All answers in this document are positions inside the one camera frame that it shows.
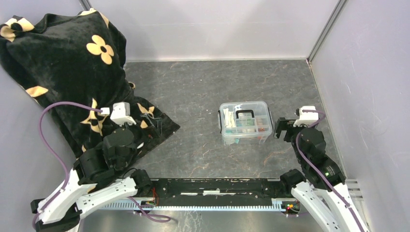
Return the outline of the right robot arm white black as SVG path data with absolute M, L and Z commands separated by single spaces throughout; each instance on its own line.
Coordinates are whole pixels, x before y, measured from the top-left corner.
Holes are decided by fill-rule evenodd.
M 326 232 L 367 232 L 344 174 L 326 154 L 326 141 L 317 123 L 295 122 L 281 117 L 275 123 L 275 136 L 286 132 L 284 141 L 291 143 L 302 169 L 281 175 L 280 193 L 296 198 Z

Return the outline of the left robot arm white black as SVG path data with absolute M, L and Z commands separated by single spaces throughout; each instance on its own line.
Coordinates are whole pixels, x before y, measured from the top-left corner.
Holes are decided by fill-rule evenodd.
M 145 170 L 121 177 L 146 140 L 126 128 L 114 130 L 74 163 L 68 179 L 47 198 L 31 202 L 37 232 L 67 232 L 97 209 L 126 197 L 148 196 L 152 181 Z

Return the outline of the black blanket with cream flowers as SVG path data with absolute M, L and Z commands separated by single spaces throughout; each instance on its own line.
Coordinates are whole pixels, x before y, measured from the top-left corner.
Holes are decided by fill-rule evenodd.
M 137 158 L 178 129 L 166 113 L 136 96 L 124 71 L 126 38 L 95 9 L 76 16 L 46 14 L 37 24 L 13 16 L 0 26 L 0 63 L 42 107 L 56 102 L 52 119 L 78 158 L 113 132 L 117 125 L 97 112 L 127 102 L 144 145 Z

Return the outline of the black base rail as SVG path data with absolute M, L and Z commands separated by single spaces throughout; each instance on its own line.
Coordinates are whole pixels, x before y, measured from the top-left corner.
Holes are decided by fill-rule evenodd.
M 269 206 L 293 199 L 280 180 L 267 178 L 159 178 L 137 196 L 154 196 L 158 206 Z

